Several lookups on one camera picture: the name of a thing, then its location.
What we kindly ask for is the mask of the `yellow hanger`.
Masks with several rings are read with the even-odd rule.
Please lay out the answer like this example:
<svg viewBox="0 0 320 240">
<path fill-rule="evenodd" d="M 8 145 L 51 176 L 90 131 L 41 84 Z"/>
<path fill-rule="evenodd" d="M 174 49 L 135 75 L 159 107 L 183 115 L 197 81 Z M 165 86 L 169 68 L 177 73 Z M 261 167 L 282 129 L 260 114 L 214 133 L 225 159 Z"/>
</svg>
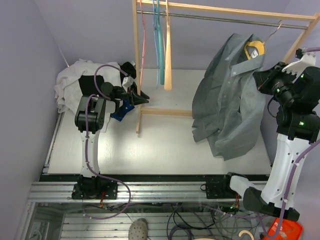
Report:
<svg viewBox="0 0 320 240">
<path fill-rule="evenodd" d="M 266 52 L 266 42 L 281 28 L 282 25 L 283 20 L 280 20 L 277 24 L 277 29 L 272 32 L 264 42 L 260 40 L 248 41 L 243 47 L 247 59 L 251 60 L 258 56 L 264 55 Z"/>
</svg>

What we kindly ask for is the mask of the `grey shirt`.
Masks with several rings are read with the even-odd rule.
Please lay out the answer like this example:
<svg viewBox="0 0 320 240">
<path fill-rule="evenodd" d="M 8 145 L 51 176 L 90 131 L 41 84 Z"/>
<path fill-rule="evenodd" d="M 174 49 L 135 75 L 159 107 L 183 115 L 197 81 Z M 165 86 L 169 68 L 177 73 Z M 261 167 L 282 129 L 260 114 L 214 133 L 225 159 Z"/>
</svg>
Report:
<svg viewBox="0 0 320 240">
<path fill-rule="evenodd" d="M 244 45 L 256 35 L 232 34 L 205 71 L 192 100 L 194 141 L 207 140 L 213 156 L 230 160 L 247 154 L 260 133 L 266 104 L 253 73 L 265 54 L 247 59 Z"/>
</svg>

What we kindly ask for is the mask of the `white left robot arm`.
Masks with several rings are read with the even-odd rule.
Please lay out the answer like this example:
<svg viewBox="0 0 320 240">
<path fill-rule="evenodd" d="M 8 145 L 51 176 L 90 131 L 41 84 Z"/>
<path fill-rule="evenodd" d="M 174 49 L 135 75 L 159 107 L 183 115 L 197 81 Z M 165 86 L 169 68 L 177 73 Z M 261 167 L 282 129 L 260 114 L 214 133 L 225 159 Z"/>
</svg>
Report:
<svg viewBox="0 0 320 240">
<path fill-rule="evenodd" d="M 98 198 L 102 193 L 98 143 L 100 132 L 106 124 L 106 115 L 121 121 L 135 106 L 147 104 L 150 99 L 144 92 L 138 94 L 134 82 L 125 87 L 104 82 L 100 90 L 99 95 L 93 93 L 81 97 L 74 119 L 82 141 L 82 168 L 78 185 L 91 199 Z"/>
</svg>

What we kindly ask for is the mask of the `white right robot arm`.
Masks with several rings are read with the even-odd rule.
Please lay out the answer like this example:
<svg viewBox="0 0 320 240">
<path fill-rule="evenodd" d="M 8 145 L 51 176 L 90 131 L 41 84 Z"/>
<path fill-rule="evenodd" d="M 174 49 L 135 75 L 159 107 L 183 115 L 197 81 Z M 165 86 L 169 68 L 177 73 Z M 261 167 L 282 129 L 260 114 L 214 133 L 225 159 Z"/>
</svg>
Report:
<svg viewBox="0 0 320 240">
<path fill-rule="evenodd" d="M 226 198 L 239 194 L 248 211 L 297 221 L 300 214 L 294 208 L 294 196 L 303 157 L 318 144 L 320 132 L 320 118 L 314 111 L 320 100 L 320 69 L 279 62 L 253 73 L 253 77 L 257 90 L 279 103 L 275 159 L 263 190 L 246 177 L 231 173 L 220 192 Z"/>
</svg>

